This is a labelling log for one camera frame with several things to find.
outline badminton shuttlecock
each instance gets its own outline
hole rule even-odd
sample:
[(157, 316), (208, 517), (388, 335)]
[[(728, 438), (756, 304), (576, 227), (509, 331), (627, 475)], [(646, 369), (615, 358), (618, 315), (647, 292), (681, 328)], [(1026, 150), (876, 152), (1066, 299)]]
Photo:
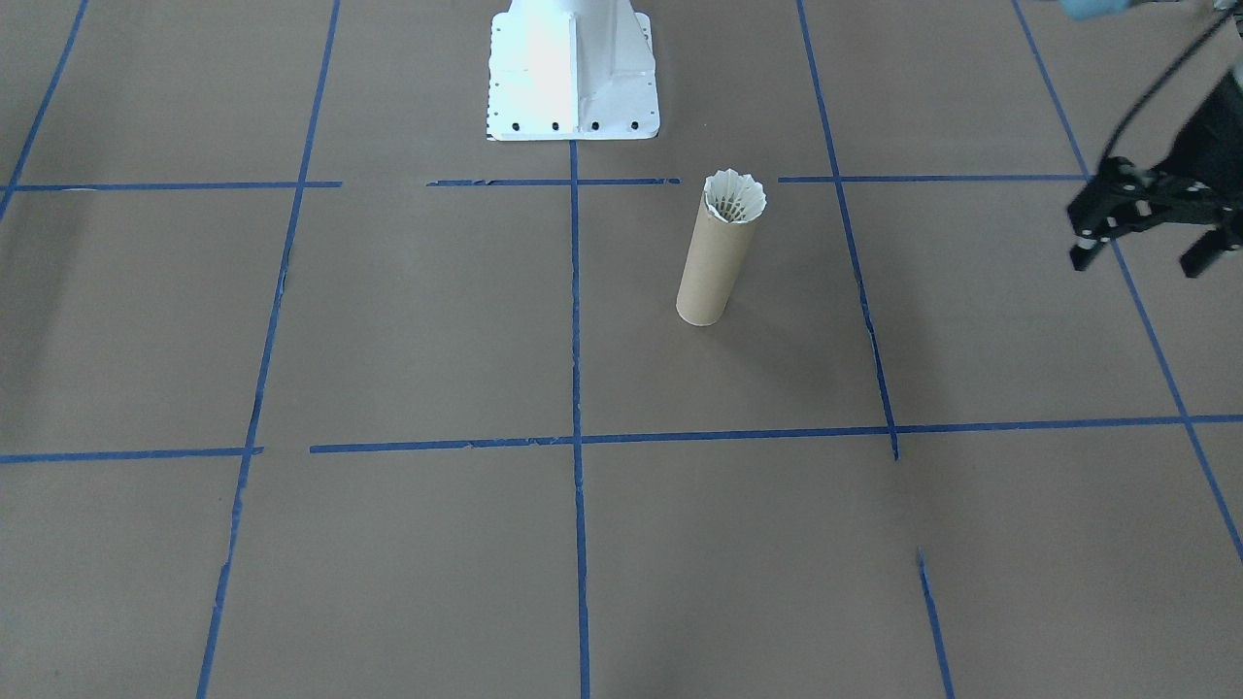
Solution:
[(764, 185), (732, 168), (717, 170), (704, 180), (704, 203), (715, 218), (727, 224), (748, 224), (764, 213)]

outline blue tape line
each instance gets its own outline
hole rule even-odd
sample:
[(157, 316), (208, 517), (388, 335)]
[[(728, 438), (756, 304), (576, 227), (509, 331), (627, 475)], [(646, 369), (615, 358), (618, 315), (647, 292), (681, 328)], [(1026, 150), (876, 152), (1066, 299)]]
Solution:
[(676, 177), (664, 178), (619, 178), (619, 179), (580, 179), (578, 180), (579, 187), (599, 187), (599, 185), (620, 185), (620, 187), (635, 187), (635, 185), (655, 185), (655, 184), (681, 184), (682, 180)]
[(803, 30), (803, 46), (807, 49), (807, 67), (812, 72), (812, 87), (815, 88), (815, 103), (820, 109), (820, 126), (824, 129), (824, 144), (829, 150), (829, 167), (833, 169), (834, 185), (838, 190), (838, 209), (842, 211), (842, 226), (846, 234), (846, 248), (850, 250), (850, 266), (854, 269), (855, 284), (859, 286), (859, 307), (863, 310), (868, 338), (871, 341), (871, 357), (876, 366), (876, 386), (880, 389), (880, 403), (885, 409), (885, 424), (889, 425), (890, 447), (894, 459), (901, 458), (897, 445), (897, 429), (894, 422), (894, 407), (889, 399), (889, 387), (885, 383), (885, 364), (880, 359), (880, 343), (876, 341), (876, 326), (871, 322), (871, 308), (868, 303), (868, 286), (863, 279), (863, 266), (859, 264), (859, 250), (855, 246), (854, 226), (850, 224), (850, 209), (846, 206), (846, 190), (842, 185), (842, 170), (838, 168), (838, 150), (833, 144), (833, 128), (829, 123), (829, 111), (824, 106), (824, 91), (820, 88), (820, 70), (815, 65), (815, 51), (812, 49), (812, 34), (807, 27), (807, 10), (803, 0), (798, 5), (798, 24)]
[(237, 549), (237, 530), (241, 525), (242, 491), (250, 478), (251, 449), (259, 433), (259, 417), (264, 409), (264, 391), (267, 387), (267, 373), (272, 362), (272, 347), (276, 343), (276, 326), (281, 316), (281, 300), (285, 296), (285, 279), (290, 270), (290, 254), (293, 249), (293, 238), (298, 228), (298, 214), (302, 209), (302, 193), (307, 182), (307, 170), (311, 167), (311, 150), (314, 148), (316, 127), (319, 123), (319, 107), (323, 102), (323, 87), (328, 80), (328, 65), (332, 60), (332, 45), (337, 34), (337, 17), (341, 14), (341, 0), (333, 0), (332, 16), (328, 20), (328, 36), (324, 40), (323, 58), (319, 62), (319, 80), (316, 85), (314, 101), (311, 104), (311, 121), (307, 124), (306, 143), (302, 148), (302, 165), (298, 168), (298, 187), (293, 190), (293, 205), (290, 209), (290, 225), (285, 233), (285, 249), (281, 252), (281, 269), (276, 277), (276, 291), (272, 297), (272, 311), (267, 320), (267, 336), (264, 341), (264, 356), (259, 364), (259, 379), (255, 383), (255, 405), (251, 410), (250, 424), (246, 428), (246, 453), (242, 454), (241, 466), (237, 469), (237, 488), (234, 491), (232, 515), (229, 524), (229, 551), (225, 562), (220, 567), (220, 580), (216, 583), (215, 602), (211, 607), (211, 626), (208, 629), (208, 643), (203, 650), (203, 668), (199, 672), (199, 685), (195, 693), (196, 699), (206, 699), (208, 683), (211, 679), (211, 664), (215, 659), (216, 641), (220, 638), (220, 619), (224, 614), (225, 597), (229, 591), (229, 576), (232, 570), (234, 553)]
[(808, 429), (740, 429), (721, 432), (658, 432), (631, 434), (593, 434), (583, 444), (633, 444), (640, 442), (716, 442), (727, 439), (794, 439), (808, 437), (861, 437), (889, 434), (888, 427), (838, 427)]
[(566, 187), (568, 179), (438, 179), (428, 187)]
[(902, 434), (946, 434), (956, 432), (1021, 432), (1039, 429), (1094, 429), (1110, 427), (1145, 427), (1182, 424), (1181, 417), (1099, 418), (1084, 420), (1029, 420), (1008, 423), (951, 423), (899, 425)]
[(930, 174), (930, 175), (812, 175), (779, 177), (782, 184), (885, 183), (885, 182), (1083, 182), (1076, 174)]
[(1058, 118), (1062, 119), (1062, 128), (1066, 132), (1066, 139), (1070, 142), (1070, 149), (1075, 153), (1075, 162), (1079, 163), (1079, 169), (1083, 172), (1083, 175), (1090, 177), (1088, 163), (1084, 160), (1083, 150), (1079, 149), (1079, 141), (1075, 138), (1075, 133), (1070, 128), (1070, 119), (1066, 118), (1066, 111), (1062, 108), (1062, 100), (1058, 98), (1058, 91), (1053, 88), (1053, 78), (1049, 77), (1049, 70), (1044, 66), (1044, 57), (1040, 56), (1040, 49), (1035, 45), (1035, 36), (1032, 35), (1032, 27), (1027, 24), (1027, 15), (1024, 15), (1023, 9), (1019, 7), (1018, 0), (1011, 0), (1011, 5), (1014, 6), (1014, 14), (1018, 15), (1018, 24), (1023, 26), (1023, 36), (1027, 37), (1027, 46), (1032, 50), (1032, 56), (1035, 57), (1035, 65), (1040, 68), (1040, 77), (1044, 78), (1044, 87), (1049, 91), (1049, 97), (1053, 98), (1053, 107), (1058, 111)]
[(655, 185), (655, 184), (681, 184), (676, 177), (648, 177), (648, 178), (614, 178), (614, 179), (438, 179), (429, 182), (428, 187), (600, 187), (600, 185)]
[(1231, 415), (1191, 415), (1191, 422), (1195, 424), (1229, 424), (1229, 423), (1243, 423), (1243, 415), (1231, 414)]
[[(1243, 423), (1243, 414), (1195, 415), (1195, 423)], [(1023, 432), (1104, 429), (1122, 427), (1181, 425), (1180, 415), (1142, 418), (1086, 418), (1076, 420), (1014, 420), (999, 423), (933, 423), (896, 425), (900, 434), (952, 434), (971, 432)], [(583, 444), (636, 444), (648, 442), (717, 442), (730, 439), (803, 439), (827, 437), (874, 437), (889, 434), (885, 425), (828, 427), (802, 429), (738, 429), (715, 432), (651, 432), (618, 434), (584, 434)], [(363, 442), (352, 444), (316, 444), (312, 454), (352, 454), (370, 451), (430, 451), (441, 449), (496, 449), (520, 447), (557, 447), (573, 444), (573, 435), (562, 437), (507, 437), (498, 439), (435, 439), (426, 442)]]
[(9, 178), (9, 187), (5, 188), (4, 197), (0, 198), (0, 220), (4, 220), (5, 211), (9, 210), (9, 203), (12, 201), (14, 192), (16, 192), (17, 183), (21, 180), (21, 172), (26, 169), (30, 150), (35, 147), (35, 137), (39, 136), (39, 127), (44, 124), (47, 107), (52, 103), (52, 95), (56, 93), (56, 86), (61, 83), (61, 75), (65, 73), (65, 65), (70, 60), (70, 52), (73, 51), (73, 42), (77, 41), (77, 32), (82, 27), (82, 17), (86, 16), (88, 2), (89, 0), (81, 0), (78, 2), (78, 11), (73, 16), (73, 26), (70, 27), (70, 36), (65, 40), (61, 58), (56, 62), (56, 70), (52, 71), (52, 80), (47, 83), (47, 91), (44, 92), (44, 101), (39, 103), (39, 111), (35, 112), (35, 121), (30, 124), (30, 132), (26, 133), (26, 142), (21, 146), (21, 154), (17, 155), (17, 164), (12, 168), (12, 175)]
[[(1014, 14), (1018, 15), (1018, 21), (1023, 26), (1023, 34), (1027, 36), (1028, 46), (1032, 49), (1032, 55), (1035, 56), (1035, 63), (1040, 68), (1040, 75), (1044, 77), (1044, 86), (1049, 91), (1049, 97), (1053, 100), (1053, 106), (1058, 111), (1058, 117), (1062, 119), (1062, 127), (1066, 132), (1066, 138), (1070, 142), (1070, 148), (1075, 153), (1075, 159), (1079, 162), (1079, 169), (1083, 172), (1084, 179), (1091, 178), (1091, 170), (1088, 169), (1088, 163), (1084, 160), (1083, 150), (1079, 148), (1079, 139), (1075, 138), (1074, 129), (1070, 127), (1070, 119), (1066, 118), (1066, 112), (1062, 107), (1062, 100), (1058, 98), (1058, 91), (1053, 87), (1053, 80), (1049, 77), (1049, 71), (1044, 66), (1044, 58), (1040, 56), (1040, 49), (1035, 44), (1035, 37), (1032, 35), (1032, 27), (1027, 22), (1027, 15), (1023, 14), (1023, 9), (1019, 6), (1018, 0), (1011, 0), (1011, 5), (1014, 7)], [(1109, 243), (1110, 248), (1114, 250), (1114, 257), (1117, 260), (1117, 266), (1122, 271), (1122, 279), (1126, 281), (1126, 287), (1131, 292), (1131, 300), (1135, 302), (1135, 308), (1140, 313), (1140, 320), (1144, 322), (1144, 331), (1149, 336), (1149, 342), (1152, 343), (1152, 351), (1157, 356), (1157, 363), (1161, 366), (1161, 373), (1165, 376), (1166, 386), (1170, 388), (1170, 396), (1173, 397), (1175, 405), (1178, 408), (1178, 415), (1182, 419), (1183, 429), (1187, 430), (1187, 438), (1191, 440), (1191, 447), (1196, 453), (1196, 459), (1199, 461), (1199, 469), (1204, 474), (1204, 480), (1208, 481), (1208, 488), (1213, 494), (1213, 500), (1217, 502), (1217, 511), (1221, 514), (1222, 520), (1226, 524), (1226, 531), (1231, 536), (1231, 541), (1234, 544), (1234, 552), (1238, 555), (1241, 562), (1243, 562), (1243, 537), (1239, 536), (1238, 526), (1234, 524), (1234, 517), (1231, 515), (1229, 506), (1226, 504), (1226, 498), (1222, 496), (1221, 486), (1217, 484), (1217, 476), (1213, 474), (1212, 466), (1208, 464), (1208, 456), (1204, 455), (1204, 449), (1199, 443), (1199, 435), (1196, 433), (1196, 425), (1187, 412), (1187, 405), (1182, 399), (1182, 393), (1178, 391), (1178, 384), (1173, 378), (1173, 372), (1170, 369), (1170, 363), (1166, 361), (1165, 351), (1161, 350), (1161, 342), (1157, 340), (1156, 328), (1152, 326), (1152, 320), (1149, 317), (1147, 308), (1144, 306), (1144, 300), (1140, 296), (1140, 290), (1135, 284), (1135, 277), (1131, 276), (1130, 266), (1126, 264), (1126, 257), (1122, 255), (1122, 249), (1117, 244), (1117, 240), (1111, 240)]]
[(444, 449), (500, 449), (511, 447), (554, 447), (573, 444), (573, 437), (520, 437), (502, 439), (435, 439), (429, 442), (363, 442), (316, 444), (312, 454), (365, 454), (372, 451), (436, 451)]
[[(308, 189), (334, 189), (341, 180), (307, 182)], [(17, 192), (165, 192), (194, 189), (296, 189), (296, 182), (134, 182), (99, 184), (20, 184)]]
[(571, 284), (573, 300), (571, 322), (571, 354), (573, 356), (573, 424), (574, 435), (574, 541), (578, 551), (578, 683), (580, 699), (592, 695), (592, 653), (590, 633), (587, 612), (587, 516), (583, 501), (583, 383), (580, 363), (579, 328), (582, 317), (582, 295), (579, 294), (579, 256), (578, 256), (578, 142), (569, 142), (569, 256)]
[(792, 175), (792, 177), (779, 177), (777, 182), (779, 184), (832, 184), (838, 182), (840, 178), (833, 175)]
[(208, 459), (241, 456), (245, 447), (224, 449), (148, 449), (140, 451), (60, 451), (50, 454), (0, 454), (0, 464), (52, 464), (70, 461), (142, 461), (147, 459)]
[(936, 613), (936, 599), (932, 597), (932, 583), (929, 581), (927, 558), (920, 546), (920, 586), (924, 588), (924, 606), (929, 611), (929, 626), (932, 627), (932, 644), (936, 647), (936, 662), (941, 668), (941, 684), (945, 687), (945, 699), (953, 699), (953, 677), (950, 674), (950, 659), (945, 653), (945, 638), (941, 636), (941, 617)]

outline grid square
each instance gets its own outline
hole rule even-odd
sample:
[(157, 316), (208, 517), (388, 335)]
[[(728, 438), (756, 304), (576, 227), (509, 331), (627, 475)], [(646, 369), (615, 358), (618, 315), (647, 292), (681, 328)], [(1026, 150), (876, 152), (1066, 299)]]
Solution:
[(0, 695), (193, 697), (236, 459), (0, 469)]
[(583, 188), (583, 429), (884, 425), (833, 190), (769, 187), (725, 316), (675, 310), (699, 187)]
[[(1154, 2), (1090, 22), (1070, 20), (1054, 2), (1022, 6), (1083, 155), (1095, 172), (1117, 122), (1208, 26), (1212, 2)], [(1217, 32), (1140, 112), (1115, 154), (1141, 167), (1163, 158), (1182, 123), (1222, 80), (1238, 51), (1236, 31), (1227, 26)]]
[(1243, 571), (1181, 427), (904, 444), (962, 697), (1243, 692)]
[(1243, 346), (1243, 269), (1223, 257), (1187, 279), (1178, 266), (1204, 230), (1162, 226), (1125, 239), (1122, 250), (1187, 410), (1243, 413), (1243, 378), (1233, 369)]
[(935, 697), (884, 437), (590, 445), (593, 697)]
[(1079, 172), (1009, 2), (809, 2), (807, 15), (844, 174)]
[(1074, 190), (848, 185), (899, 423), (1177, 414), (1117, 265), (1070, 265)]
[(568, 178), (564, 143), (487, 141), (491, 22), (507, 5), (352, 0), (337, 25), (312, 174), (408, 187)]
[(295, 179), (329, 4), (89, 6), (24, 183)]
[(0, 453), (236, 447), (287, 192), (19, 193), (0, 224)]
[(572, 463), (259, 456), (211, 695), (577, 698)]
[(569, 434), (568, 199), (307, 192), (260, 442)]
[(65, 50), (77, 0), (9, 2), (0, 21), (0, 178), (17, 165), (56, 62)]
[(732, 167), (776, 183), (829, 172), (793, 1), (767, 2), (762, 11), (646, 0), (634, 6), (651, 16), (660, 136), (584, 142), (583, 177), (690, 182)]

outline black cable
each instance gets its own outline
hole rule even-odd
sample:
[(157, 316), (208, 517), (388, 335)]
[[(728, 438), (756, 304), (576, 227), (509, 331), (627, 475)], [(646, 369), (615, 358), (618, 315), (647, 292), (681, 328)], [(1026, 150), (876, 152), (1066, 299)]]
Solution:
[(1117, 128), (1114, 129), (1114, 136), (1109, 137), (1109, 143), (1105, 144), (1105, 154), (1100, 157), (1100, 165), (1098, 167), (1098, 169), (1103, 168), (1105, 165), (1105, 160), (1109, 160), (1109, 157), (1114, 154), (1114, 147), (1117, 146), (1117, 141), (1122, 138), (1122, 132), (1126, 131), (1126, 127), (1131, 126), (1131, 121), (1134, 121), (1135, 116), (1140, 113), (1140, 109), (1146, 107), (1149, 101), (1152, 100), (1152, 96), (1156, 95), (1157, 91), (1160, 91), (1162, 87), (1165, 87), (1165, 83), (1170, 82), (1170, 78), (1173, 77), (1173, 73), (1178, 72), (1178, 70), (1182, 68), (1183, 63), (1186, 63), (1192, 56), (1199, 52), (1199, 50), (1203, 49), (1204, 44), (1208, 44), (1208, 40), (1212, 39), (1214, 34), (1217, 34), (1217, 30), (1226, 26), (1226, 22), (1231, 21), (1232, 17), (1234, 17), (1234, 12), (1228, 10), (1222, 11), (1221, 16), (1217, 17), (1216, 21), (1213, 21), (1212, 26), (1206, 29), (1203, 34), (1196, 37), (1196, 40), (1191, 42), (1191, 46), (1187, 46), (1187, 49), (1183, 50), (1183, 52), (1177, 58), (1175, 58), (1172, 63), (1170, 63), (1170, 67), (1166, 68), (1163, 73), (1161, 73), (1161, 77), (1158, 77), (1157, 81), (1152, 83), (1152, 87), (1149, 87), (1147, 92), (1145, 92), (1135, 102), (1135, 104), (1131, 106), (1131, 109), (1126, 112), (1126, 116), (1122, 117), (1122, 121), (1117, 123)]

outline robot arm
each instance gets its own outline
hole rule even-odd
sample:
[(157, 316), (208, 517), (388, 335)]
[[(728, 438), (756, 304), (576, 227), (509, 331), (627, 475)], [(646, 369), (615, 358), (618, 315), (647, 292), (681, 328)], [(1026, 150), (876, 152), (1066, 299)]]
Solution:
[[(1121, 11), (1134, 0), (1062, 0), (1083, 16), (1089, 9)], [(1096, 175), (1066, 206), (1079, 244), (1070, 250), (1076, 270), (1105, 248), (1103, 243), (1163, 223), (1212, 226), (1180, 259), (1183, 274), (1199, 276), (1223, 254), (1243, 249), (1243, 60), (1227, 71), (1196, 113), (1187, 121), (1163, 160), (1151, 169), (1126, 158), (1110, 157), (1114, 143), (1135, 113), (1161, 85), (1221, 27), (1229, 16), (1190, 47), (1124, 118), (1105, 148)]]

